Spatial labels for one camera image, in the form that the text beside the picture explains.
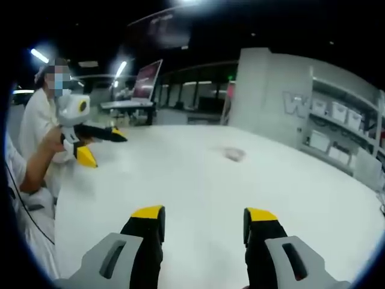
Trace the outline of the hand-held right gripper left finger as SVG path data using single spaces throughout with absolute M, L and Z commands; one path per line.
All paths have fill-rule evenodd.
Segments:
M 165 206 L 135 211 L 120 233 L 88 250 L 80 268 L 56 288 L 157 288 L 163 260 Z

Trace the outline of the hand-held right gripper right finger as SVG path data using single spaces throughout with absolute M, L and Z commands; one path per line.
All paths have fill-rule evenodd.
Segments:
M 249 288 L 349 288 L 325 269 L 321 255 L 289 236 L 267 210 L 244 209 L 243 240 Z

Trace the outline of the person's left hand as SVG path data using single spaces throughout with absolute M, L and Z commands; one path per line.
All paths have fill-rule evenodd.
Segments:
M 65 148 L 61 143 L 61 127 L 52 127 L 43 138 L 43 147 L 50 152 L 63 152 Z

